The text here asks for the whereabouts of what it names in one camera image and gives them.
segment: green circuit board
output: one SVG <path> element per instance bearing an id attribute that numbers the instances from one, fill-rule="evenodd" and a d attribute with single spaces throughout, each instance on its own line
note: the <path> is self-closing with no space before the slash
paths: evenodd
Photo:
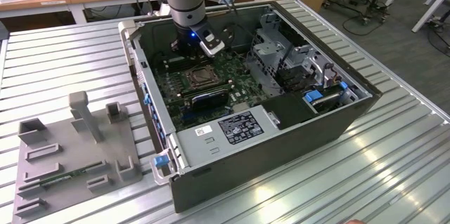
<path id="1" fill-rule="evenodd" d="M 242 55 L 224 53 L 216 55 L 206 65 L 172 73 L 160 70 L 161 73 L 154 76 L 177 131 L 250 108 L 268 98 L 257 87 L 240 56 Z M 193 97 L 222 90 L 228 92 L 225 105 L 202 112 L 186 112 Z"/>

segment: aluminum extrusion table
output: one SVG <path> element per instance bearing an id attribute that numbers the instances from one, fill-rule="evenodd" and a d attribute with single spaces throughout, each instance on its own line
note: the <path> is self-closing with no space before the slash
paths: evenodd
<path id="1" fill-rule="evenodd" d="M 0 56 L 0 223 L 11 217 L 18 121 L 68 118 L 65 95 L 78 90 L 92 111 L 110 101 L 126 105 L 144 178 L 31 223 L 450 221 L 448 116 L 301 2 L 277 2 L 384 93 L 341 137 L 176 214 L 169 188 L 150 174 L 154 151 L 117 21 L 11 33 Z"/>

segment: barcode sticker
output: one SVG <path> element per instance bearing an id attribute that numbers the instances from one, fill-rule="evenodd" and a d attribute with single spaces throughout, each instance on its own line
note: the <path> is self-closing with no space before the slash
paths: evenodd
<path id="1" fill-rule="evenodd" d="M 201 136 L 202 134 L 206 134 L 206 133 L 210 133 L 210 132 L 212 132 L 212 128 L 210 128 L 209 125 L 194 129 L 196 136 Z"/>

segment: power supply label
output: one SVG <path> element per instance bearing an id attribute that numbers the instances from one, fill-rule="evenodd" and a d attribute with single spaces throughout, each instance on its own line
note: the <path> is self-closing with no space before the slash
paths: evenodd
<path id="1" fill-rule="evenodd" d="M 232 145 L 264 133 L 250 112 L 218 121 L 218 126 Z"/>

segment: blue latch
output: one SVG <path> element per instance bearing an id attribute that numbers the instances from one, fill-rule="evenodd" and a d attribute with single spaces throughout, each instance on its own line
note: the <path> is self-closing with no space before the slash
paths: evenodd
<path id="1" fill-rule="evenodd" d="M 309 91 L 307 94 L 304 94 L 304 98 L 305 100 L 311 103 L 313 100 L 317 100 L 319 98 L 321 98 L 323 95 L 320 94 L 320 92 L 317 90 L 315 91 Z"/>
<path id="2" fill-rule="evenodd" d="M 142 98 L 142 103 L 144 104 L 150 104 L 150 101 L 149 101 L 149 94 L 145 93 L 145 97 Z"/>
<path id="3" fill-rule="evenodd" d="M 345 82 L 340 82 L 339 85 L 343 90 L 348 88 L 348 85 L 345 84 Z"/>
<path id="4" fill-rule="evenodd" d="M 154 166 L 158 168 L 168 164 L 169 159 L 166 155 L 158 155 L 157 157 L 154 157 L 153 161 L 154 161 Z"/>

